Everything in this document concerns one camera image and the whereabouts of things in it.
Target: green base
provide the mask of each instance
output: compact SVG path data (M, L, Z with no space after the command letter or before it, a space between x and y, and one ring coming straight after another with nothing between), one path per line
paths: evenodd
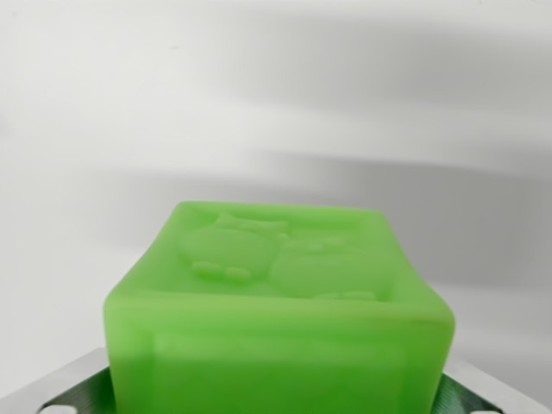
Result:
M182 203L109 295L121 414L428 414L454 331L377 211Z

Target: green soap bar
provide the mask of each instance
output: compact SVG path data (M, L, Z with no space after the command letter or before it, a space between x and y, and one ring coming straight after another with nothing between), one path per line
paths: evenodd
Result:
M187 202L104 306L120 414L429 414L454 332L374 210Z

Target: green translucent block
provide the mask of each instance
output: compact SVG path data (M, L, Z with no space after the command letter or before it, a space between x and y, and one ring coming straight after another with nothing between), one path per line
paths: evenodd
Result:
M190 202L108 296L121 414L428 414L454 332L373 210Z

